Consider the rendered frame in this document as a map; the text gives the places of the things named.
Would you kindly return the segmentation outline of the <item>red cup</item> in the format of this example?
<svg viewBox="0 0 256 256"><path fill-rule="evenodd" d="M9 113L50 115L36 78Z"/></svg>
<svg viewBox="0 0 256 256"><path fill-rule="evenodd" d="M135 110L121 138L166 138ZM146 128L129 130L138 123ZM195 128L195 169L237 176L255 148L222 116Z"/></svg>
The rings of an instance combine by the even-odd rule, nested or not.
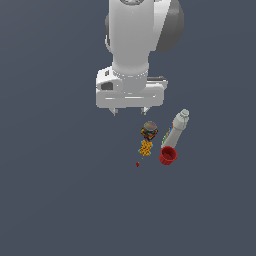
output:
<svg viewBox="0 0 256 256"><path fill-rule="evenodd" d="M163 165L170 165L176 159L177 159L177 151L174 148L170 146L165 146L161 149L161 153L159 155L159 161Z"/></svg>

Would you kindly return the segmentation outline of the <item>white plastic bottle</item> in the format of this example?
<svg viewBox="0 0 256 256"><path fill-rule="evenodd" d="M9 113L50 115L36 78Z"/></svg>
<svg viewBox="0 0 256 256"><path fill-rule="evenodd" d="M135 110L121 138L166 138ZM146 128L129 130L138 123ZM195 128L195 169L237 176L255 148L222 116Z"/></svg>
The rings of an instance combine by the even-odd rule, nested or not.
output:
<svg viewBox="0 0 256 256"><path fill-rule="evenodd" d="M169 127L168 132L163 137L161 147L164 148L166 146L170 146L172 148L175 148L181 133L187 126L188 121L189 111L187 109L183 109L175 116L172 125Z"/></svg>

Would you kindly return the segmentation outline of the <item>multicoloured jar with grey lid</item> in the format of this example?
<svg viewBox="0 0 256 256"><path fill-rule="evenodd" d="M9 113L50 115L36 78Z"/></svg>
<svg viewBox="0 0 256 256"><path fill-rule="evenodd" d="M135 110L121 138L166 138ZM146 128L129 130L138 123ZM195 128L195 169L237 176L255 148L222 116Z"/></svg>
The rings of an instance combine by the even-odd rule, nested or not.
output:
<svg viewBox="0 0 256 256"><path fill-rule="evenodd" d="M147 121L141 129L141 134L147 141L151 141L157 133L157 125L153 121Z"/></svg>

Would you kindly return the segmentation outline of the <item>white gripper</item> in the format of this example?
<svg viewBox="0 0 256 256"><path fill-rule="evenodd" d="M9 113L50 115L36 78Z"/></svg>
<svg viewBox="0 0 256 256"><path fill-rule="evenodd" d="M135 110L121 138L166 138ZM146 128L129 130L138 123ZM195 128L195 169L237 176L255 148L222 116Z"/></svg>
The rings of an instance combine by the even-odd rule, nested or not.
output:
<svg viewBox="0 0 256 256"><path fill-rule="evenodd" d="M163 76L148 77L148 72L126 76L107 67L97 73L96 105L110 108L114 116L118 116L119 108L126 107L142 107L141 115L146 115L150 107L163 104L167 84Z"/></svg>

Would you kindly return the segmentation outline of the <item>orange patterned box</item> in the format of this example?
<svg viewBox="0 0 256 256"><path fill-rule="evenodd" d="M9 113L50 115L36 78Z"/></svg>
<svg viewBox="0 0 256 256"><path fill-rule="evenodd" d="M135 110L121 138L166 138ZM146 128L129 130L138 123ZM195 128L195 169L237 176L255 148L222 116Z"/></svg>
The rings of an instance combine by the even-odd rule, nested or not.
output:
<svg viewBox="0 0 256 256"><path fill-rule="evenodd" d="M148 140L141 141L141 147L138 149L138 153L142 156L150 156L151 148L153 147L153 143Z"/></svg>

